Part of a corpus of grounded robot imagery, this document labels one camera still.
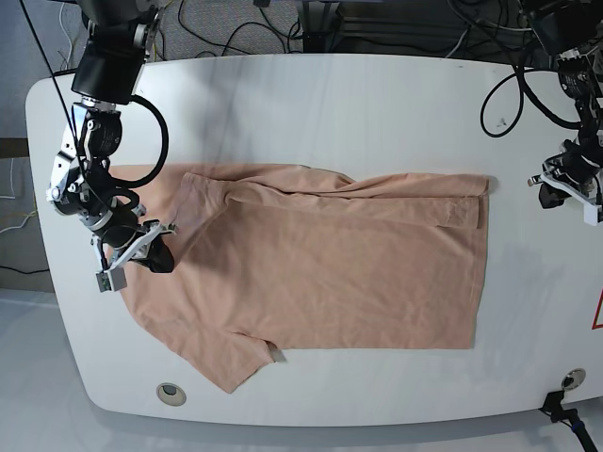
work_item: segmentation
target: white table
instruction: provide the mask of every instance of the white table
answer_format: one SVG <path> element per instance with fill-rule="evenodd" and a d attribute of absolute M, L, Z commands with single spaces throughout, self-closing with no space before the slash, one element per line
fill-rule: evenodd
<path fill-rule="evenodd" d="M 65 119 L 49 80 L 26 105 L 41 227 L 60 310 L 91 400 L 114 411 L 265 426 L 368 426 L 535 409 L 562 377 L 584 367 L 567 400 L 603 395 L 603 228 L 579 207 L 543 211 L 528 177 L 573 138 L 529 103 L 517 128 L 491 139 L 481 102 L 510 69 L 404 56 L 251 56 L 157 63 L 138 93 L 170 127 L 169 162 L 297 163 L 362 179 L 405 171 L 494 178 L 486 284 L 469 350 L 285 350 L 227 395 L 141 329 L 119 294 L 99 294 L 90 233 L 44 201 Z M 534 90 L 559 115 L 577 114 L 554 74 Z M 59 84 L 71 103 L 71 77 Z M 493 100 L 488 124 L 510 123 L 516 84 Z M 137 105 L 122 109 L 114 164 L 154 163 L 159 130 Z M 173 382 L 187 403 L 161 403 Z"/>

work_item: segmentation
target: t-shirt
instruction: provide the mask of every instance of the t-shirt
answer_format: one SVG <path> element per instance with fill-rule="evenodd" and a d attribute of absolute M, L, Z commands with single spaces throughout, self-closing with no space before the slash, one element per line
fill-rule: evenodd
<path fill-rule="evenodd" d="M 136 179 L 150 167 L 117 167 Z M 488 179 L 354 182 L 289 165 L 168 165 L 137 190 L 170 274 L 130 263 L 142 328 L 232 393 L 277 348 L 470 348 L 483 288 Z"/>

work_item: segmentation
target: white tabletop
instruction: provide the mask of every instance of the white tabletop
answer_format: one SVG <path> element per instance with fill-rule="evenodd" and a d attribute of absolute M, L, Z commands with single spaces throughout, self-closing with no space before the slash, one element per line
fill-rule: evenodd
<path fill-rule="evenodd" d="M 538 408 L 575 367 L 567 399 L 603 395 L 603 229 L 579 207 L 544 211 L 527 179 L 565 138 L 528 102 L 503 139 L 480 129 L 481 102 L 506 66 L 407 56 L 245 56 L 148 65 L 138 93 L 170 127 L 169 162 L 296 163 L 356 179 L 407 171 L 492 176 L 486 283 L 469 350 L 285 350 L 232 395 L 140 328 L 119 294 L 99 294 L 90 232 L 44 201 L 65 119 L 49 80 L 26 105 L 29 149 L 48 262 L 86 390 L 114 411 L 266 426 L 368 426 L 441 421 Z M 577 114 L 554 74 L 529 75 L 560 116 Z M 59 84 L 71 103 L 71 77 Z M 487 122 L 510 123 L 517 87 Z M 159 130 L 137 105 L 122 109 L 114 164 L 154 163 Z M 187 393 L 179 408 L 159 383 Z"/>

